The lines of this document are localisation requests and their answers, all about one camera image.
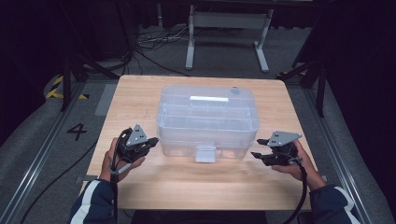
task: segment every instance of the aluminum rail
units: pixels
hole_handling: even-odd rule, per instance
[[[52,151],[53,144],[58,136],[59,131],[61,130],[64,122],[73,108],[74,103],[77,101],[79,95],[84,88],[83,83],[76,83],[75,88],[73,89],[72,101],[71,104],[66,108],[64,112],[61,112],[54,124],[52,125],[47,138],[45,139],[43,145],[37,152],[35,159],[24,175],[22,182],[18,186],[17,190],[14,193],[11,201],[8,203],[6,210],[3,212],[3,215],[0,217],[0,224],[12,223],[15,216],[21,209],[23,202],[25,201],[27,195],[32,189],[33,184],[35,183],[38,175],[41,172],[49,154]]]
[[[371,224],[373,221],[370,219],[366,208],[364,207],[363,202],[361,201],[361,196],[359,194],[358,188],[356,186],[355,180],[347,168],[346,164],[343,161],[343,157],[341,156],[337,145],[332,138],[332,133],[329,130],[329,126],[326,122],[326,119],[323,119],[319,116],[318,111],[316,110],[316,99],[315,95],[311,90],[304,90],[304,96],[309,102],[310,109],[312,110],[312,114],[314,114],[315,120],[318,123],[320,130],[323,133],[325,143],[327,145],[327,150],[329,152],[329,156],[332,160],[332,164],[334,165],[335,171],[340,177],[341,184],[343,188],[348,192],[349,196],[356,204],[356,208],[359,215],[359,221],[362,224]]]

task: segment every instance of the striped sleeve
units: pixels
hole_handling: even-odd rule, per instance
[[[355,204],[349,195],[335,185],[328,185],[310,192],[314,223],[359,223],[353,216]]]
[[[68,223],[115,223],[113,198],[109,182],[100,179],[89,182],[74,202]]]

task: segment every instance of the transparent bin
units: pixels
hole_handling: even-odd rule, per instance
[[[166,156],[242,159],[255,141],[260,122],[248,89],[168,85],[157,115]]]

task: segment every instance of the gray carpet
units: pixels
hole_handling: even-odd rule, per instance
[[[150,30],[141,30],[141,32],[155,30],[160,30],[160,28],[153,27]],[[194,77],[272,79],[279,72],[291,69],[291,64],[309,32],[309,29],[269,31],[264,44],[264,54],[270,68],[268,74],[261,72],[252,47],[253,41],[259,35],[255,31],[242,31],[239,35],[215,30],[202,31],[195,37],[196,50],[191,71],[184,69],[187,53],[185,40],[169,43],[160,49],[152,49],[144,53],[151,60],[169,69]],[[182,76],[159,67],[139,54],[135,53],[134,56],[136,59],[133,58],[129,63],[129,72],[126,69],[128,74]],[[114,62],[103,62],[103,65],[112,63]],[[115,72],[120,74],[121,71],[122,69],[118,69]],[[92,74],[88,82],[84,84],[83,90],[78,94],[89,94],[89,99],[76,100],[71,105],[70,112],[64,118],[62,127],[53,141],[50,154],[12,223],[20,222],[23,213],[39,192],[96,141],[105,121],[116,84],[117,81],[109,80],[101,74]],[[330,159],[329,149],[324,144],[325,138],[314,119],[315,111],[310,109],[309,100],[306,98],[307,90],[301,90],[299,86],[291,84],[288,85],[288,90],[319,171],[326,175],[330,182],[342,186],[343,183]],[[46,141],[52,125],[62,115],[59,112],[61,106],[62,99],[48,99],[2,145],[0,150],[2,161],[0,163],[2,183],[0,211],[5,211],[35,154]],[[362,161],[329,87],[325,95],[324,114],[325,122],[331,130],[340,154],[357,183],[361,199],[372,223],[394,223],[387,202]],[[82,133],[76,141],[77,135],[67,131],[79,124],[83,124],[83,130],[87,132]],[[80,179],[86,174],[91,156],[92,151],[43,194],[29,213],[25,223],[65,223],[67,221],[71,204],[77,198],[81,188]],[[290,213],[291,211],[268,211],[267,221],[269,224],[282,223]],[[119,211],[119,214],[120,223],[129,223],[133,211]]]

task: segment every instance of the printed number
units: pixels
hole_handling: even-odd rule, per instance
[[[69,131],[67,131],[67,132],[68,133],[76,133],[77,135],[76,135],[75,141],[78,141],[79,135],[87,132],[85,130],[82,130],[82,128],[84,128],[84,124],[80,123],[80,124],[76,125],[75,127],[69,129]]]

